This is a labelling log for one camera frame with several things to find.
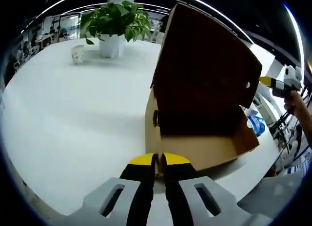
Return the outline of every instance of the box flap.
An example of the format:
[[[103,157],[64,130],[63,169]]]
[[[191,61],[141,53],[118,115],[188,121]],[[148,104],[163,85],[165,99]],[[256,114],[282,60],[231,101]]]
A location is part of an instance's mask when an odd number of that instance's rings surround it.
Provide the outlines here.
[[[178,4],[170,14],[152,86],[160,114],[206,114],[219,120],[250,107],[262,66],[230,31]]]

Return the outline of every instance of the ceiling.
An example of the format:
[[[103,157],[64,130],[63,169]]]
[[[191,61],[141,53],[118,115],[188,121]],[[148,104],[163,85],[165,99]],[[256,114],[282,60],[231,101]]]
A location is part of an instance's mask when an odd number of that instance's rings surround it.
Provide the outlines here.
[[[60,0],[48,0],[46,8]],[[86,6],[89,4],[106,2],[107,0],[66,0],[50,9],[43,16],[62,14],[68,10]],[[135,0],[136,2],[154,4],[166,8],[173,8],[176,0]],[[240,38],[247,40],[245,35],[231,22],[222,17],[202,3],[195,0],[181,0],[197,8],[208,12],[228,27]],[[297,36],[293,28],[290,16],[283,3],[286,3],[297,20],[303,36],[306,56],[311,47],[312,22],[308,14],[312,14],[312,6],[309,0],[201,0],[225,14],[230,20],[238,25],[250,38],[260,46],[274,53],[283,64],[298,64],[300,52]]]

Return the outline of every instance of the cardboard box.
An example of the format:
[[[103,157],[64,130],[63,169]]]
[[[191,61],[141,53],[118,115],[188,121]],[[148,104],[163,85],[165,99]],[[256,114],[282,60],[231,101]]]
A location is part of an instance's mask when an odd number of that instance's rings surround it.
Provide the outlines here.
[[[224,26],[183,4],[171,12],[145,114],[146,152],[175,153],[196,170],[259,145],[250,107],[262,66]]]

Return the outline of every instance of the white flower pot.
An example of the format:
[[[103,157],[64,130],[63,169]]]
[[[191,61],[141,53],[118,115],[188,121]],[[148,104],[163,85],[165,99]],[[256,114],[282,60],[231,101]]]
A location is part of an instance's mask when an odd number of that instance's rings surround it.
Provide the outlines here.
[[[102,57],[117,58],[122,56],[126,41],[124,35],[112,35],[111,37],[101,35],[101,39],[105,40],[99,41],[99,52]]]

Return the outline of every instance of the white table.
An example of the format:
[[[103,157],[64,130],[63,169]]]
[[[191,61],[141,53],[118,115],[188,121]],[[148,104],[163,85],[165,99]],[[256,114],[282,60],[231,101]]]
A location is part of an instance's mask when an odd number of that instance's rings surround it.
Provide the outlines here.
[[[118,60],[100,59],[98,42],[74,65],[75,39],[48,46],[15,74],[3,93],[2,136],[16,170],[50,207],[68,215],[85,195],[145,153],[144,113],[160,45],[127,44]],[[260,146],[226,165],[216,181],[236,196],[250,192],[278,149],[268,128]],[[148,225],[170,225],[164,188],[155,191]]]

